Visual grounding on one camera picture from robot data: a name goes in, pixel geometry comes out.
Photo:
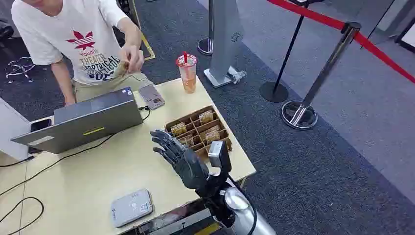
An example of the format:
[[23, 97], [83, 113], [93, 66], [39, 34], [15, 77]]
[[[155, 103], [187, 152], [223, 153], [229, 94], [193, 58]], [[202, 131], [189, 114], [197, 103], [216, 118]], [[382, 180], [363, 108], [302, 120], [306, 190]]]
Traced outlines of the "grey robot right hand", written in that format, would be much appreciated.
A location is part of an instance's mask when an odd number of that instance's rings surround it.
[[151, 131], [150, 135], [152, 142], [159, 145], [153, 151], [159, 153], [172, 166], [187, 188], [199, 190], [206, 186], [208, 168], [191, 148], [160, 129]]

